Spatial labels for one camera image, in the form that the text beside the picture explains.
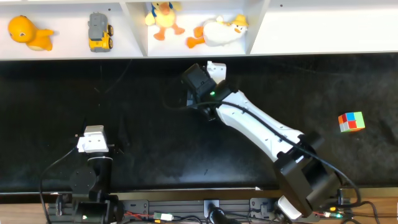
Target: yellow hat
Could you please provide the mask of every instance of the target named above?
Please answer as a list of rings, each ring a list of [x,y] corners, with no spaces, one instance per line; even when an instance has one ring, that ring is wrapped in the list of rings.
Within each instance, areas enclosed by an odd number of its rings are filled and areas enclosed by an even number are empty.
[[[232,23],[238,26],[249,26],[249,24],[246,22],[246,17],[242,14],[236,16],[236,19]]]

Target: orange beak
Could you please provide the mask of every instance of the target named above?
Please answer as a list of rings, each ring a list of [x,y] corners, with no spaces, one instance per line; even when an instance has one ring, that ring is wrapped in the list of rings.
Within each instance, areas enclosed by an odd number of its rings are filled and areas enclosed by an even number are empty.
[[[159,6],[160,11],[162,12],[163,15],[168,15],[170,13],[170,6],[168,2],[162,3]]]

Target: black tabletop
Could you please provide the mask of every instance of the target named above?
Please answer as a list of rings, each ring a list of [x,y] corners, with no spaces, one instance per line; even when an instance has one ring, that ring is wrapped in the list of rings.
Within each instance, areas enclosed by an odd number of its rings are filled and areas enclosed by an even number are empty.
[[[396,54],[211,58],[264,112],[325,139],[324,159],[360,186],[398,183]],[[88,125],[110,141],[124,118],[131,147],[114,156],[113,192],[278,185],[267,156],[236,130],[194,110],[170,111],[178,76],[205,58],[0,63],[0,192],[37,192],[40,173]],[[338,116],[362,111],[366,128],[340,133]],[[77,152],[55,166],[45,191],[69,190],[86,162]]]

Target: toy truck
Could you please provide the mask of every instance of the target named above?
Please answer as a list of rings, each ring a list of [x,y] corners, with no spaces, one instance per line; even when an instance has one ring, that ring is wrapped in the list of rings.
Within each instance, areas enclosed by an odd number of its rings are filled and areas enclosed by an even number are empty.
[[[113,48],[113,27],[108,18],[101,13],[90,14],[88,21],[88,41],[92,52],[109,52]]]

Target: colorful cube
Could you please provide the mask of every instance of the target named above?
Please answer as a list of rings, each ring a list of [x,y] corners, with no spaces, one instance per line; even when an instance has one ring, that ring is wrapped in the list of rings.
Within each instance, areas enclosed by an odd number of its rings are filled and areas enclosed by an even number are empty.
[[[345,113],[338,117],[341,132],[359,131],[365,128],[362,112]]]

